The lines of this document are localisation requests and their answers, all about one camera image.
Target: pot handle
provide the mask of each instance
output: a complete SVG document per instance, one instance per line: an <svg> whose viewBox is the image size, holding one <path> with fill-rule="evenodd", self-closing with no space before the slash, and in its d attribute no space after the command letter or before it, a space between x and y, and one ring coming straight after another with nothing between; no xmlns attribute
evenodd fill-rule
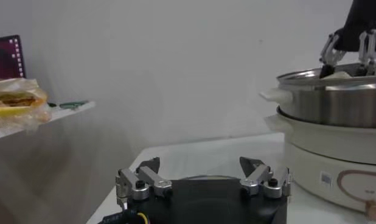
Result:
<svg viewBox="0 0 376 224"><path fill-rule="evenodd" d="M279 88L261 92L260 96L266 101L276 102L278 104L292 103L293 100L292 92Z"/></svg>
<svg viewBox="0 0 376 224"><path fill-rule="evenodd" d="M272 115L263 119L271 131L282 133L293 133L292 125L279 115Z"/></svg>

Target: yellow wire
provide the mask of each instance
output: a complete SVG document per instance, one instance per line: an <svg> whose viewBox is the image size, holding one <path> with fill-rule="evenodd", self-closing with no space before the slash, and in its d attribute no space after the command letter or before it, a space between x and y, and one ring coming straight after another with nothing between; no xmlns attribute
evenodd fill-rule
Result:
<svg viewBox="0 0 376 224"><path fill-rule="evenodd" d="M149 222L147 221L147 217L146 217L145 214L143 214L141 212L138 212L137 215L141 216L145 220L145 224L149 224Z"/></svg>

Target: white wall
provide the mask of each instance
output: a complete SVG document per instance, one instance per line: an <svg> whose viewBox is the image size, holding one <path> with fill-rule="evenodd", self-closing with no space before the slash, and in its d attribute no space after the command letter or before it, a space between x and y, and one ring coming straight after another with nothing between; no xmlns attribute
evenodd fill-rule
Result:
<svg viewBox="0 0 376 224"><path fill-rule="evenodd" d="M257 93L276 86L278 75L319 66L322 45L344 24L350 3L0 0L0 35L22 35L29 77L52 100L97 101L84 118L43 127L37 141L18 135L0 142L12 173L23 174L19 161L35 172L24 180L39 201L27 210L30 222L85 221L115 170L145 147L267 132L262 118L275 105ZM59 141L45 140L51 135ZM14 162L12 153L30 142ZM28 165L38 164L33 155L62 157L53 177L46 181L48 172ZM78 200L68 209L71 197ZM18 217L22 208L7 204Z"/></svg>

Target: white cooker base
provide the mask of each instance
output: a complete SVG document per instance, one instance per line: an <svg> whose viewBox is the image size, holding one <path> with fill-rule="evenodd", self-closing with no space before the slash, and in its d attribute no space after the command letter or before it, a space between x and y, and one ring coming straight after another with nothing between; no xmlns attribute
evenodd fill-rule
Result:
<svg viewBox="0 0 376 224"><path fill-rule="evenodd" d="M285 163L299 185L328 201L362 212L367 201L376 201L375 165L331 159L289 142Z"/></svg>
<svg viewBox="0 0 376 224"><path fill-rule="evenodd" d="M376 128L319 125L281 114L265 121L270 129L285 133L285 141L302 149L331 158L376 164Z"/></svg>

